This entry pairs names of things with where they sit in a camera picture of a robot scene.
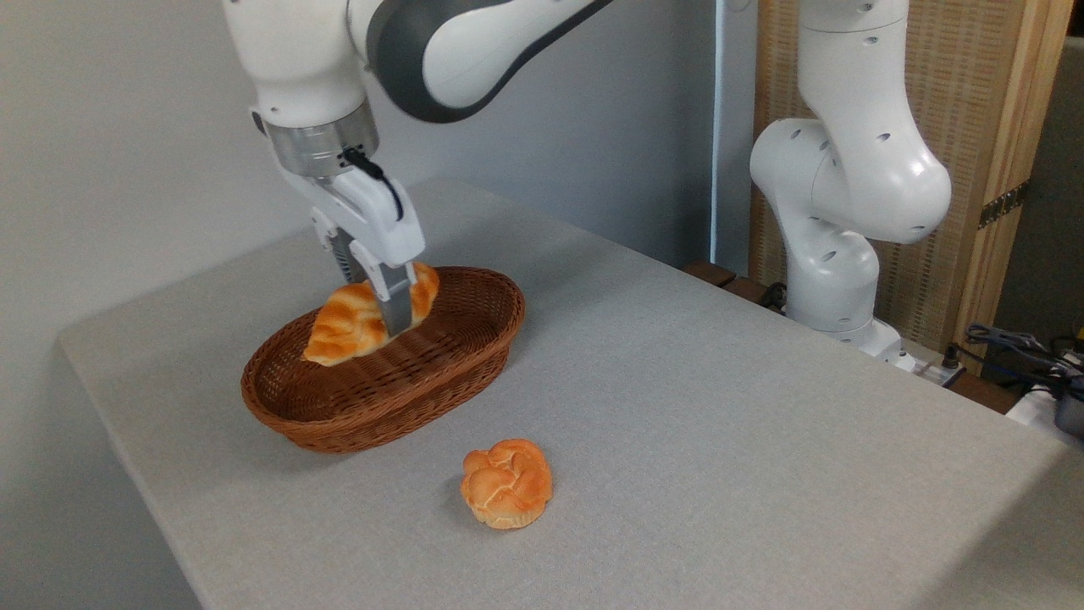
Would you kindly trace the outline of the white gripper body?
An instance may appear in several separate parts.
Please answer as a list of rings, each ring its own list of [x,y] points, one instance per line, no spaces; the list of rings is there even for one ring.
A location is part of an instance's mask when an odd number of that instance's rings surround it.
[[[371,109],[301,128],[271,124],[256,109],[251,119],[291,189],[380,262],[399,267],[423,254],[423,232],[406,191],[367,157],[379,144]]]

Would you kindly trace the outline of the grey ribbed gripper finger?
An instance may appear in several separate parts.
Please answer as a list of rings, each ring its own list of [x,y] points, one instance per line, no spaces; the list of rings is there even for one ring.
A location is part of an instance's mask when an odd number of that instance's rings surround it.
[[[360,283],[367,280],[363,267],[357,262],[352,251],[350,251],[352,236],[344,229],[338,228],[318,206],[311,208],[310,215],[318,241],[324,250],[335,258],[345,282]]]
[[[411,288],[417,283],[411,260],[399,267],[380,262],[360,241],[350,242],[350,254],[362,267],[376,295],[388,336],[398,336],[412,325]]]

